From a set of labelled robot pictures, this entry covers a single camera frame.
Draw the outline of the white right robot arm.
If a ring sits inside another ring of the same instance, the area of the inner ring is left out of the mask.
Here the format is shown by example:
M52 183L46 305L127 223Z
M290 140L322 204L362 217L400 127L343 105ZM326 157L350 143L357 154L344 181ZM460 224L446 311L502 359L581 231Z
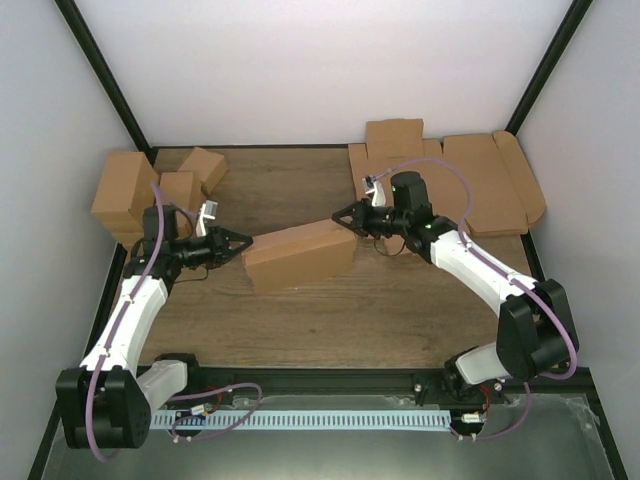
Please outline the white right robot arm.
M367 176L363 183L364 198L333 213L333 221L360 237L401 237L412 253L474 292L498 319L495 342L447 363L444 389L451 400L468 402L489 380L564 380L575 373L579 341L561 284L508 267L481 249L461 225L436 214L419 173L392 176L391 205L379 177Z

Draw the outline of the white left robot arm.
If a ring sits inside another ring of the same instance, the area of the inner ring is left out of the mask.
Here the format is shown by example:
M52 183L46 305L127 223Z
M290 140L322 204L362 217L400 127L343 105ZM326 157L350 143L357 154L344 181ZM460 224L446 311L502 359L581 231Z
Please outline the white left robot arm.
M134 449L146 440L153 414L172 396L184 404L204 392L191 356L170 356L138 372L156 316L185 269L217 269L253 239L216 224L208 201L194 236L178 234L178 209L156 205L143 213L143 233L123 269L120 296L96 344L75 368L63 370L55 390L64 437L72 449Z

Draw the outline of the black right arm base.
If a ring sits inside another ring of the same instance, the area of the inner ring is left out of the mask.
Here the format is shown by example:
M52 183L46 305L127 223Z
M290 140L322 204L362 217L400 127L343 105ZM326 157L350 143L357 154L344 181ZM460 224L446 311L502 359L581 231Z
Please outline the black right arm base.
M418 369L411 373L417 406L438 405L442 409L483 408L502 404L504 398L489 383L469 386L453 378L446 369Z

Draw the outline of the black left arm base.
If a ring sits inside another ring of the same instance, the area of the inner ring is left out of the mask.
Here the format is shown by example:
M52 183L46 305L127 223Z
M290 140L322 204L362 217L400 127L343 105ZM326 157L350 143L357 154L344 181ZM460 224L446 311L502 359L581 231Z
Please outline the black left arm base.
M199 367L190 369L187 376L187 386L177 393L177 396L201 394L230 385L236 379L235 373L230 369ZM168 409L186 409L206 402L216 403L219 399L228 400L226 393L208 396L198 399L169 400L162 405Z

